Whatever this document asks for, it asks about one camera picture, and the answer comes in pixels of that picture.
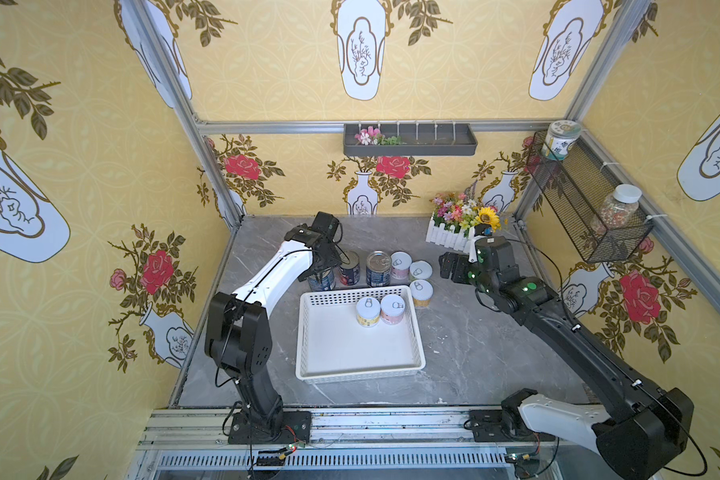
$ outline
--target wall shelf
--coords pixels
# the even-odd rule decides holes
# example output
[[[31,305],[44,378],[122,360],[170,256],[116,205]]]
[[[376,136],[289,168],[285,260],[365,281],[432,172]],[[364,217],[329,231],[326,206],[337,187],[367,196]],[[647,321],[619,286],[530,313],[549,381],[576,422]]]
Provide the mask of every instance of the wall shelf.
[[[588,264],[626,260],[653,229],[640,206],[625,226],[596,232],[592,225],[605,224],[598,210],[620,182],[583,141],[577,141],[562,161],[539,153],[547,132],[534,135],[534,151],[528,171],[544,198],[560,219],[581,258]]]

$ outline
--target gray marble surface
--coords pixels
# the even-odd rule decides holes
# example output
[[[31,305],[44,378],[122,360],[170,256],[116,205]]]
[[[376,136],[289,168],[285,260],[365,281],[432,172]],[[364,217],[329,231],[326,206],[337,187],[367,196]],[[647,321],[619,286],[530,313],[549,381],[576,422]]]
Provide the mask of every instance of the gray marble surface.
[[[509,315],[482,307],[474,298],[474,288],[440,278],[438,257],[446,249],[424,242],[428,218],[376,216],[340,220],[344,226],[341,247],[354,250],[361,259],[373,250],[403,250],[414,261],[432,264],[434,298],[429,308],[416,310],[427,364],[415,375],[388,379],[319,385],[297,379],[298,301],[309,287],[307,282],[295,282],[269,313],[274,345],[269,374],[285,404],[499,404],[523,387],[557,400],[586,403],[581,379],[544,342]],[[292,216],[246,217],[232,245],[219,290],[229,293],[250,280],[272,258],[288,230],[311,222],[312,218]],[[500,234],[517,238],[511,227]],[[514,245],[514,254],[520,271],[532,275],[522,245]],[[361,283],[355,287],[365,288],[365,270],[361,270]],[[237,391],[231,382],[219,389],[214,387],[216,366],[202,350],[205,332],[201,335],[179,405],[230,406],[239,398]],[[220,372],[220,381],[226,378]]]

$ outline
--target white vase illustration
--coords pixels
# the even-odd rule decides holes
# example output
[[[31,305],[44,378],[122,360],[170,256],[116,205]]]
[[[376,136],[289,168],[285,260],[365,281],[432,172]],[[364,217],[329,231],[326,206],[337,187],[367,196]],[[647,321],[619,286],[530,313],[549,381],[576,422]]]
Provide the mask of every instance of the white vase illustration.
[[[146,308],[139,325],[146,325],[152,330],[157,355],[166,363],[180,369],[190,354],[195,332],[178,313],[170,312],[168,315],[159,316],[152,310],[152,305],[149,304]]]
[[[376,96],[382,75],[387,12],[378,0],[345,0],[333,31],[344,90],[357,100]]]
[[[532,98],[550,100],[563,89],[604,14],[600,0],[570,0],[550,19],[530,76],[528,93]]]
[[[694,200],[709,200],[720,194],[720,115],[680,164],[677,181]]]
[[[347,192],[347,214],[374,215],[378,206],[378,193],[368,186],[372,172],[355,172],[358,184]]]
[[[609,278],[614,278],[614,273],[607,264],[599,264],[593,271],[575,270],[563,284],[563,302],[568,310],[580,317],[595,308],[600,284]]]
[[[176,37],[173,34],[171,26],[166,20],[165,14],[157,6],[147,0],[136,1],[144,2],[146,10],[150,14],[152,22],[157,29],[157,33],[160,35],[160,42],[162,43],[161,47],[165,47],[169,53],[173,73],[178,77],[184,95],[187,98],[192,98],[192,88],[190,87],[190,80],[186,76],[184,61],[181,58],[181,52],[179,52],[179,44],[176,43]],[[122,27],[123,30],[125,30],[125,34],[128,36],[131,47],[139,57],[139,61],[142,66],[144,66],[144,70],[149,75],[152,84],[160,93],[163,101],[165,101],[169,107],[173,108],[173,99],[168,95],[168,90],[166,88],[167,79],[161,78],[158,75],[157,71],[154,69],[154,65],[157,62],[152,53],[148,52],[144,47],[146,40],[142,38],[141,32],[137,27],[136,14],[133,10],[134,6],[131,5],[130,2],[124,2],[123,0],[118,0],[118,2],[121,8],[120,19],[122,21]]]
[[[0,250],[27,262],[45,262],[69,238],[69,225],[56,207],[0,150]]]
[[[496,212],[503,213],[514,200],[515,191],[510,186],[510,182],[518,172],[503,171],[501,172],[501,180],[499,185],[489,188],[483,194],[482,202],[485,206],[492,206]]]

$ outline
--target metal grating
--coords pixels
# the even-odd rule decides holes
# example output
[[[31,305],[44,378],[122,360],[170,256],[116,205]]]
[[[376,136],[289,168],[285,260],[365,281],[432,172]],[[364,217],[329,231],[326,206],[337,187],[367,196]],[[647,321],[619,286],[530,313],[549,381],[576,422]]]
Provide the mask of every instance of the metal grating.
[[[643,207],[637,209],[627,225],[607,228],[604,234],[596,233],[591,225],[604,224],[598,221],[597,213],[603,200],[622,182],[602,168],[603,164],[581,139],[563,161],[542,157],[538,151],[545,136],[546,132],[537,132],[534,136],[537,155],[528,160],[528,171],[581,258],[589,264],[629,258],[653,229],[653,223],[646,222]]]
[[[288,456],[284,466],[256,466],[256,469],[507,468],[505,453],[502,447],[302,449]],[[256,450],[253,457],[259,457]],[[249,466],[248,450],[163,451],[158,462],[159,470],[247,470]]]

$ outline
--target blue can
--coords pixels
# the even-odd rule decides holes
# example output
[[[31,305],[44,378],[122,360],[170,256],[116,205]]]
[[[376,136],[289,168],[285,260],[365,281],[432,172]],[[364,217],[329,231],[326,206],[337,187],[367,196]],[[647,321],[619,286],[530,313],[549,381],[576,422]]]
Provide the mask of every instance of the blue can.
[[[365,283],[368,286],[387,286],[392,272],[392,258],[385,252],[376,250],[365,261]]]
[[[313,292],[327,292],[336,288],[336,278],[333,275],[333,268],[318,272],[307,277],[309,289]]]

